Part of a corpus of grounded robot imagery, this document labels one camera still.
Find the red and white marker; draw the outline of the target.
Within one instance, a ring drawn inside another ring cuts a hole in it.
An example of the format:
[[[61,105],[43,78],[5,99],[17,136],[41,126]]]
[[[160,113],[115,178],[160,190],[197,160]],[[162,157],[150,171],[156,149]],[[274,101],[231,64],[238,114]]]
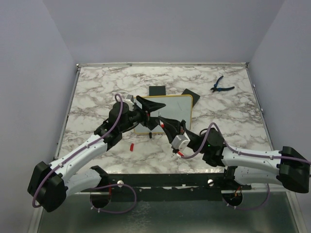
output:
[[[164,123],[163,123],[163,121],[161,120],[161,114],[160,114],[160,112],[158,112],[158,124],[160,125],[161,128],[164,128]]]

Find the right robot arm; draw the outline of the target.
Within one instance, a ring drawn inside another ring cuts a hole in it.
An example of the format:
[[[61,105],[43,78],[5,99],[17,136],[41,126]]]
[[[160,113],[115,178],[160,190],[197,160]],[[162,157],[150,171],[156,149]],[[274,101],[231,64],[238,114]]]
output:
[[[185,121],[156,117],[174,153],[182,159],[202,154],[208,165],[225,168],[224,186],[234,190],[253,183],[282,185],[296,193],[308,193],[311,163],[289,146],[281,150],[247,150],[229,145],[218,125],[210,123],[204,134],[186,128]]]

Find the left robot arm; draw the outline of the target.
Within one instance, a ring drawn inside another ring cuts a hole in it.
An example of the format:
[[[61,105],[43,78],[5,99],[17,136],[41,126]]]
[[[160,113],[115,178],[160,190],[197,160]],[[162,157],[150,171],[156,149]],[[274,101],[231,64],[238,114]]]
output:
[[[27,191],[33,197],[34,208],[43,207],[47,212],[56,210],[71,194],[86,189],[100,192],[106,189],[106,174],[91,168],[84,174],[77,172],[95,157],[102,155],[122,140],[122,134],[142,125],[156,127],[151,113],[166,105],[141,96],[123,99],[115,95],[116,102],[108,118],[79,147],[66,156],[50,163],[39,162],[33,170]]]

